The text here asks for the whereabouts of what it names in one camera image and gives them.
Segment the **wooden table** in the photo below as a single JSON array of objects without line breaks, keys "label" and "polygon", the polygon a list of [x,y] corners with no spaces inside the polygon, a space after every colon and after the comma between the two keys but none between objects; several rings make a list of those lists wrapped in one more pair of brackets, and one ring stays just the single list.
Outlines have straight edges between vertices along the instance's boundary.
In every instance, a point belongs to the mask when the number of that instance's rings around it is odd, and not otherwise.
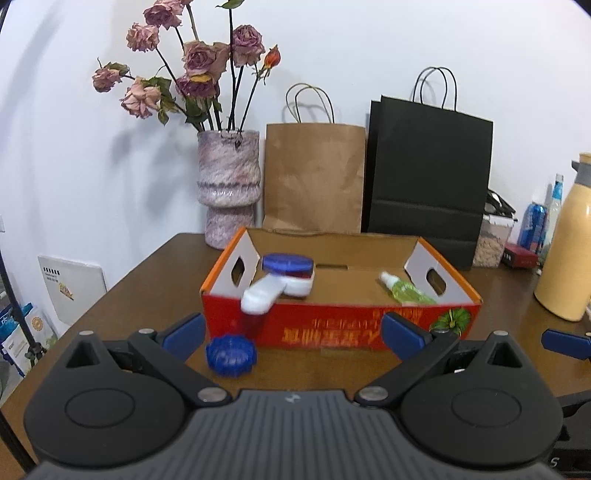
[{"label": "wooden table", "polygon": [[[29,399],[64,348],[81,330],[94,330],[103,339],[125,339],[142,327],[163,330],[191,312],[201,311],[199,288],[219,251],[209,248],[203,235],[175,236],[102,297],[31,371],[4,404],[2,412],[31,451],[22,426]],[[531,271],[473,269],[468,281],[484,298],[484,306],[470,333],[485,339],[493,330],[507,330],[535,363],[556,395],[591,389],[591,364],[545,351],[540,336],[547,328],[585,333],[588,319],[579,323],[560,320],[533,298],[537,276]],[[240,388],[344,389],[351,396],[370,380],[387,372],[398,361],[390,352],[284,351],[261,349],[251,375],[238,380],[215,378],[236,394]],[[214,378],[200,348],[188,361],[199,372]],[[0,445],[0,478],[17,480],[22,472]]]}]

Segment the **dried rose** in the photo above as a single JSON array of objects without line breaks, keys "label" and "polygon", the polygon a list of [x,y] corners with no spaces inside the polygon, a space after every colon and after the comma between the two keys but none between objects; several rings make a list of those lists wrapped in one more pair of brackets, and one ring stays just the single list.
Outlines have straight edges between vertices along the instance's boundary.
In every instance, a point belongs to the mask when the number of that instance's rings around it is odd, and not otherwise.
[{"label": "dried rose", "polygon": [[156,0],[154,4],[166,5],[170,7],[172,13],[174,13],[175,15],[182,15],[183,7],[185,6],[183,0]]},{"label": "dried rose", "polygon": [[212,98],[217,95],[216,85],[210,77],[205,82],[191,80],[188,75],[177,79],[177,91],[184,96],[193,98]]},{"label": "dried rose", "polygon": [[178,27],[181,24],[181,19],[177,17],[178,14],[175,14],[178,11],[177,5],[180,6],[180,4],[170,1],[164,3],[165,1],[160,0],[160,3],[156,2],[150,8],[144,10],[144,18],[148,25],[164,27],[168,30],[170,27]]},{"label": "dried rose", "polygon": [[265,64],[263,70],[271,70],[273,67],[277,67],[281,61],[281,53],[279,53],[279,47],[275,45],[269,50],[269,53],[265,57]]},{"label": "dried rose", "polygon": [[121,75],[119,70],[106,69],[101,67],[92,76],[92,86],[97,92],[104,93],[111,90],[115,83],[121,83]]},{"label": "dried rose", "polygon": [[230,58],[230,47],[221,42],[207,45],[202,41],[190,41],[184,45],[184,66],[187,75],[208,74],[213,83],[217,83],[226,71],[226,65]]},{"label": "dried rose", "polygon": [[153,51],[160,42],[158,27],[134,23],[127,32],[127,46],[133,51]]},{"label": "dried rose", "polygon": [[156,105],[160,101],[160,90],[158,87],[145,87],[144,79],[136,77],[131,87],[127,88],[127,93],[121,99],[121,106],[125,108],[130,115],[138,118],[148,118],[152,115],[150,109],[157,111]]},{"label": "dried rose", "polygon": [[281,61],[281,54],[279,53],[279,48],[275,45],[272,49],[269,50],[269,53],[265,57],[265,62],[262,68],[259,70],[258,79],[262,79],[263,83],[266,83],[266,79],[271,74],[271,70],[273,67],[277,67],[279,62]]},{"label": "dried rose", "polygon": [[240,25],[235,29],[233,43],[234,65],[236,67],[244,65],[252,67],[261,60],[261,55],[265,53],[262,35],[252,25]]}]

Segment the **blue bottle cap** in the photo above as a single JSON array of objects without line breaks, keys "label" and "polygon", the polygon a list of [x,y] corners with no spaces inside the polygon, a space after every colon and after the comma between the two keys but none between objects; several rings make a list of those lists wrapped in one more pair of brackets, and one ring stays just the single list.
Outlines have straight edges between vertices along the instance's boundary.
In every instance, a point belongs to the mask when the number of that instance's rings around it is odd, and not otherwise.
[{"label": "blue bottle cap", "polygon": [[205,347],[207,365],[221,377],[247,374],[256,364],[254,343],[242,335],[224,335],[214,338]]},{"label": "blue bottle cap", "polygon": [[262,269],[276,275],[311,277],[314,271],[314,261],[303,255],[268,254],[262,258]]}]

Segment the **box handle hole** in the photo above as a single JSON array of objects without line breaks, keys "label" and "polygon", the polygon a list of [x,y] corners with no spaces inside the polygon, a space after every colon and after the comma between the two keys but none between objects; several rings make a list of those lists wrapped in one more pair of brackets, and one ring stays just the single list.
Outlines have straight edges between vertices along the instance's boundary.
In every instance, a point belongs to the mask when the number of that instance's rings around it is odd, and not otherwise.
[{"label": "box handle hole", "polygon": [[441,296],[445,293],[447,288],[445,280],[432,268],[427,272],[427,282],[432,286],[437,295]]},{"label": "box handle hole", "polygon": [[232,267],[232,283],[237,287],[240,284],[242,276],[244,275],[244,262],[241,257],[238,257],[236,263]]}]

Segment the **flower stem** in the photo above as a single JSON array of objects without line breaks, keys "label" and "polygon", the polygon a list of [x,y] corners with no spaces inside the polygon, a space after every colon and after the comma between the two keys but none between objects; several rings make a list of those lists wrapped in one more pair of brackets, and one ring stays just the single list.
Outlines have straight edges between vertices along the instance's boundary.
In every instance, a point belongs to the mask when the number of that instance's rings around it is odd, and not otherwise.
[{"label": "flower stem", "polygon": [[[236,72],[234,72],[234,24],[232,23],[232,9],[228,9],[230,14],[230,69],[232,71],[232,105],[236,105]],[[230,118],[228,119],[228,131],[230,131],[234,122],[234,109],[230,112]]]},{"label": "flower stem", "polygon": [[242,73],[244,72],[244,67],[240,67],[240,73],[238,74],[238,80],[236,81],[236,91],[232,94],[232,110],[230,111],[230,118],[229,122],[232,122],[231,127],[236,129],[236,101],[238,100],[238,89],[240,88],[240,82],[242,81]]},{"label": "flower stem", "polygon": [[177,78],[174,76],[173,71],[170,69],[170,65],[168,65],[168,62],[166,61],[166,59],[164,58],[164,56],[160,53],[158,47],[156,47],[156,51],[158,52],[158,55],[160,55],[160,58],[164,62],[164,66],[168,70],[168,73],[170,74],[170,77],[172,78],[173,82],[177,85],[178,91],[181,92],[181,95],[183,95],[183,98],[185,98],[185,95],[183,93],[183,90],[181,89],[181,87],[179,86],[179,84],[177,82]]},{"label": "flower stem", "polygon": [[197,28],[195,27],[195,19],[193,18],[193,10],[191,10],[191,5],[187,4],[187,12],[189,12],[189,18],[191,19],[191,28],[193,29],[193,34],[195,35],[195,40],[199,40],[199,35],[197,35]]},{"label": "flower stem", "polygon": [[255,78],[255,83],[254,83],[254,85],[252,86],[251,95],[250,95],[250,97],[248,98],[248,103],[246,104],[246,108],[245,108],[245,110],[244,110],[244,116],[242,117],[242,123],[240,124],[240,128],[238,129],[238,131],[239,131],[239,132],[241,132],[241,131],[242,131],[242,128],[244,127],[244,122],[246,121],[246,114],[248,113],[248,108],[249,108],[249,107],[250,107],[250,105],[251,105],[251,102],[252,102],[252,97],[253,97],[253,95],[255,94],[255,89],[256,89],[256,86],[257,86],[257,84],[258,84],[258,81],[259,81],[259,80],[260,80],[260,78],[259,78],[259,76],[257,75],[257,76],[256,76],[256,78]]},{"label": "flower stem", "polygon": [[[176,83],[176,85],[177,85],[177,87],[178,87],[178,91],[179,91],[179,92],[181,92],[181,95],[183,95],[183,98],[185,98],[185,100],[186,100],[186,97],[185,97],[185,95],[184,95],[184,93],[183,93],[183,91],[182,91],[181,87],[178,85],[177,78],[174,76],[174,73],[173,73],[173,71],[171,70],[170,66],[168,65],[168,62],[166,61],[166,59],[164,58],[164,56],[163,56],[163,55],[160,53],[160,51],[159,51],[158,47],[156,47],[156,51],[158,52],[158,55],[160,55],[160,59],[163,61],[163,63],[164,63],[164,66],[165,66],[165,67],[166,67],[166,69],[168,70],[168,73],[170,74],[170,76],[171,76],[172,80],[174,81],[174,83]],[[183,110],[183,108],[181,108],[181,107],[180,107],[180,106],[177,104],[177,102],[175,102],[174,104],[177,106],[177,108],[178,108],[179,110],[181,110],[181,111],[182,111],[182,113],[184,113],[184,114],[185,114],[185,116],[187,116],[187,112],[186,112],[185,110]],[[199,131],[199,132],[203,132],[203,131],[205,130],[205,129],[203,128],[203,124],[201,124],[201,125],[198,125],[198,126],[195,126],[195,128],[196,128],[196,129],[197,129],[197,131]]]},{"label": "flower stem", "polygon": [[181,41],[181,47],[184,49],[184,41],[183,41],[183,38],[181,37],[181,32],[178,31],[178,27],[174,27],[174,29],[177,31],[178,39]]},{"label": "flower stem", "polygon": [[209,106],[207,108],[207,121],[209,122],[209,129],[210,130],[215,130],[216,128],[213,126],[213,120],[212,120],[212,113],[211,113],[211,106]]},{"label": "flower stem", "polygon": [[217,111],[215,106],[213,107],[213,114],[216,117],[217,129],[221,132],[222,131],[222,121],[220,120],[220,112]]}]

